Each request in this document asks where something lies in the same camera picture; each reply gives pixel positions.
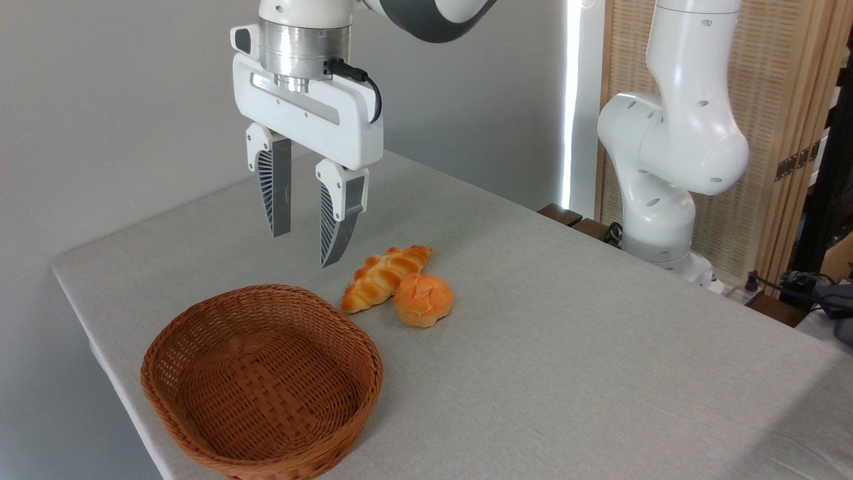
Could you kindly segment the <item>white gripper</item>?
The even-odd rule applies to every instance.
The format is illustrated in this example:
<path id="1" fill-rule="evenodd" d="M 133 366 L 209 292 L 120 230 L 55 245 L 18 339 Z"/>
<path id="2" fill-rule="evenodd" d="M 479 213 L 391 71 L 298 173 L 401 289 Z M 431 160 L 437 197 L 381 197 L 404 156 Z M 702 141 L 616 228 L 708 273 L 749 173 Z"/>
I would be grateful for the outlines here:
<path id="1" fill-rule="evenodd" d="M 322 267 L 335 264 L 353 237 L 357 218 L 367 210 L 365 167 L 380 161 L 384 152 L 383 119 L 371 122 L 374 89 L 333 76 L 310 82 L 308 92 L 292 92 L 248 55 L 235 54 L 232 67 L 238 110 L 256 122 L 245 133 L 247 164 L 258 175 L 272 237 L 291 230 L 292 139 L 328 158 L 316 166 Z"/>

